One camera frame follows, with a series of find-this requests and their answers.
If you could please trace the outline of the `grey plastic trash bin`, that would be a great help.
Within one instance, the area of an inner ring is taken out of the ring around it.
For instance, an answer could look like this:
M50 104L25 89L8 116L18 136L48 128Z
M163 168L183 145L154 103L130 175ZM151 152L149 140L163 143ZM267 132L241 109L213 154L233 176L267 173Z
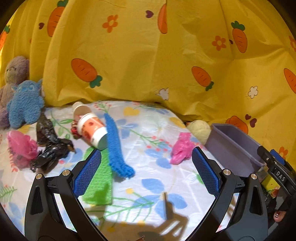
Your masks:
M224 168L237 176L247 177L265 165L257 154L259 143L230 124L212 124L205 147Z

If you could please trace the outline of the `black plastic bag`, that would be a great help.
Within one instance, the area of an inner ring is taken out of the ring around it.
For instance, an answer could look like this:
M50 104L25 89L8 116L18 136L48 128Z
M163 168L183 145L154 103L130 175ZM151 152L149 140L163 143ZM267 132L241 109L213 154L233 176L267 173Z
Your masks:
M30 170L34 173L39 169L48 173L60 159L67 157L70 152L76 153L71 140L57 136L52 122L45 116L44 111L37 121L36 134L38 146L45 149L39 151L37 157L30 163Z

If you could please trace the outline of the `large pink plastic bag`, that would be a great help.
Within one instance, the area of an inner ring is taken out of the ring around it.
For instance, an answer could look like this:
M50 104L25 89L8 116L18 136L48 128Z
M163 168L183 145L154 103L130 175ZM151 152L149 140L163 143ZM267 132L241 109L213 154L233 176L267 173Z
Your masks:
M38 155L37 142L19 131L9 131L7 139L13 164L19 169L29 168L31 161Z

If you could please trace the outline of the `small pink plastic bag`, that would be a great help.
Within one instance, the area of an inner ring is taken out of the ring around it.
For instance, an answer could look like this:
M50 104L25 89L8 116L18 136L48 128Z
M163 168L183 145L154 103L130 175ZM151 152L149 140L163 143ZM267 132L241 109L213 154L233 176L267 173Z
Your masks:
M180 133L178 140L173 145L171 150L171 160L170 163L173 165L178 165L182 161L187 160L192 155L192 150L195 148L194 143L190 140L190 133Z

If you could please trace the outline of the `blue knitted strip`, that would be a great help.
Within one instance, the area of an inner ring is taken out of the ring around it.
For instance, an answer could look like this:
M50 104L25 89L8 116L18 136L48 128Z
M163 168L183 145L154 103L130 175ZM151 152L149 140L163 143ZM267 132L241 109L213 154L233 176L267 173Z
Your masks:
M107 128L109 166L119 178L132 178L135 175L135 171L131 166L126 164L123 158L116 123L108 113L104 114L104 118Z

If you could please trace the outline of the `orange printed paper cup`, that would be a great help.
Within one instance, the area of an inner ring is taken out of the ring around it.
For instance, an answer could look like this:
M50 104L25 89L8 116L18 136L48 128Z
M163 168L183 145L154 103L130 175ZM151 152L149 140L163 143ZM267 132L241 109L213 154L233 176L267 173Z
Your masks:
M107 148L107 129L96 114L87 113L82 116L77 124L77 132L98 150Z

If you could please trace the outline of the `small white paper cup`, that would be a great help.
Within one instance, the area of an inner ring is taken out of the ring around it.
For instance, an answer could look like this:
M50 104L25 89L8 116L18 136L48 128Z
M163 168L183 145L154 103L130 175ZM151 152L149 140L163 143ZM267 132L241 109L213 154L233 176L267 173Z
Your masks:
M72 110L74 121L79 121L82 116L92 112L91 109L81 101L75 102L72 105Z

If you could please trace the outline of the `yellow tissue pack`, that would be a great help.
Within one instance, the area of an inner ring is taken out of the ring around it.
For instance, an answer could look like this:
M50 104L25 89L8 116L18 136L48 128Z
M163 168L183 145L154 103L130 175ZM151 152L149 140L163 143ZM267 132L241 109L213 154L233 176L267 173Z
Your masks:
M261 184L272 198L278 196L280 185L270 175L267 175Z

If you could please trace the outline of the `cream plush toy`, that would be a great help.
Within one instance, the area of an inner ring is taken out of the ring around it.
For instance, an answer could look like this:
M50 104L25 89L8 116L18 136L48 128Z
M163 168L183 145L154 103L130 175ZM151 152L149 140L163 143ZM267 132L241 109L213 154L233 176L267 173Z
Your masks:
M195 120L186 124L187 129L197 138L202 145L205 145L210 133L210 125L203 120Z

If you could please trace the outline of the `floral plastic bed sheet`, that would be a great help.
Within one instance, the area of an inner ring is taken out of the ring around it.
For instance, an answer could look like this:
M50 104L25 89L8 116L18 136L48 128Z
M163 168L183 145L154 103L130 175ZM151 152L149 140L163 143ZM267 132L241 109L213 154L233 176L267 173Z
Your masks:
M171 148L179 133L189 132L171 111L156 104L128 101L98 101L88 107L103 122L108 113L116 122L122 155L135 170L131 179L112 181L112 202L95 206L79 197L90 218L108 240L186 240L214 201L191 159L170 164ZM76 152L61 159L47 176L58 176L85 160L93 147L70 134L71 106L48 108L46 117L59 137L70 138ZM20 170L12 162L6 133L1 130L1 204L24 233L27 199L35 178L29 168ZM164 193L174 209L165 219Z

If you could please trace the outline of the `yellow carrot print curtain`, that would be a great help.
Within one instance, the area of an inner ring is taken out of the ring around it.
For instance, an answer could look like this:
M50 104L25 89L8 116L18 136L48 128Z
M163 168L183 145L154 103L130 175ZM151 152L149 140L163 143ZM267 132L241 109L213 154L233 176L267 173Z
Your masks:
M159 102L295 161L295 35L269 1L25 1L1 71L18 55L48 105Z

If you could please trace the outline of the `blue plush monster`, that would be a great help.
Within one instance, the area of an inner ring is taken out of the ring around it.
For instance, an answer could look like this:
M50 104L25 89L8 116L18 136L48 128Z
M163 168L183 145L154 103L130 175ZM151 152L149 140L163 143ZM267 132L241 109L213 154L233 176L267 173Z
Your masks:
M25 80L13 90L14 96L6 105L10 127L19 129L24 123L36 123L45 104L41 95L42 79Z

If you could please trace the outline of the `purple teddy bear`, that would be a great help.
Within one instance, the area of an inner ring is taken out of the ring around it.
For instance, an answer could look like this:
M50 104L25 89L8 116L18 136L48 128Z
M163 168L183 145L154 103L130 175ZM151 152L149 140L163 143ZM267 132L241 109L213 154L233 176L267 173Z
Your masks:
M29 60L24 56L16 56L6 66L4 73L5 85L1 88L1 128L8 128L9 118L6 105L13 98L14 87L29 77Z

